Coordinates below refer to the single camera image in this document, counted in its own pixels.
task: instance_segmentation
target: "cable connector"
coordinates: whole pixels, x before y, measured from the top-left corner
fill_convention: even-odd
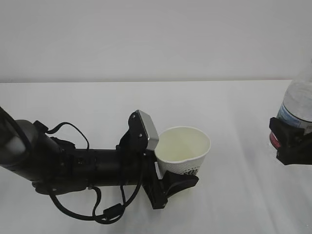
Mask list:
[[[103,214],[105,215],[105,218],[107,220],[111,220],[113,218],[116,218],[122,215],[124,210],[125,210],[124,206],[119,203],[119,204],[116,204],[115,206],[105,209],[103,211]]]

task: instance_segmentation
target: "plastic water bottle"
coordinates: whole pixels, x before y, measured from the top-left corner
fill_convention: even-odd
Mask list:
[[[285,123],[312,132],[312,65],[301,72],[289,85],[277,118]],[[270,141],[275,148],[280,144],[273,133]]]

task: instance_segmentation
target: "bottle label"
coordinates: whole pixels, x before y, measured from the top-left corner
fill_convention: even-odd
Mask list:
[[[278,111],[277,118],[283,122],[297,128],[304,128],[305,134],[312,132],[312,122],[304,121],[292,115],[285,107],[284,104]]]

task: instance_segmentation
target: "printed pattern on cup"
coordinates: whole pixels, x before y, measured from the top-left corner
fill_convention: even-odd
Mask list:
[[[185,172],[183,174],[184,175],[193,175],[193,176],[195,176],[197,174],[198,170],[199,170],[199,167],[192,168],[192,169],[190,169],[189,171],[187,171],[187,172]]]

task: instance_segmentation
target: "cup rim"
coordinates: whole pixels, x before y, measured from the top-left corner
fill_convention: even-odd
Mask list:
[[[157,154],[156,154],[156,152],[155,152],[155,156],[156,156],[156,158],[157,158],[158,160],[160,160],[160,161],[162,161],[162,162],[165,162],[165,163],[170,163],[170,164],[180,164],[180,163],[184,163],[184,162],[188,162],[188,161],[192,161],[192,160],[196,160],[196,159],[199,159],[199,158],[201,158],[201,157],[204,157],[204,156],[210,151],[210,149],[211,149],[211,139],[210,139],[210,137],[209,137],[206,133],[204,133],[202,130],[200,130],[200,129],[196,128],[196,127],[191,127],[191,126],[175,126],[175,127],[171,127],[171,128],[166,129],[166,130],[163,131],[161,134],[163,134],[164,132],[169,131],[169,130],[171,130],[171,129],[174,129],[174,128],[191,128],[191,129],[195,129],[195,130],[197,130],[197,131],[200,131],[200,132],[203,133],[203,134],[206,136],[206,138],[209,140],[209,147],[208,147],[208,150],[207,150],[205,153],[203,153],[202,155],[200,155],[200,156],[188,158],[188,159],[185,159],[185,160],[182,160],[182,161],[167,161],[167,160],[165,160],[165,159],[160,159],[159,157],[157,157]]]

